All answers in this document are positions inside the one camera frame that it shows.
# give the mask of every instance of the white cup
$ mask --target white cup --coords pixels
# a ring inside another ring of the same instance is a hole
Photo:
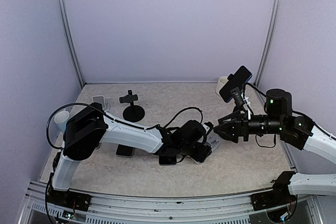
[[[216,94],[221,96],[219,94],[219,91],[222,89],[222,87],[224,87],[224,85],[227,83],[227,81],[228,81],[227,76],[222,76],[218,79],[217,86],[216,86]]]
[[[54,117],[54,122],[56,123],[57,127],[62,131],[65,132],[65,128],[67,127],[67,122],[70,118],[70,113],[68,111],[60,111]]]

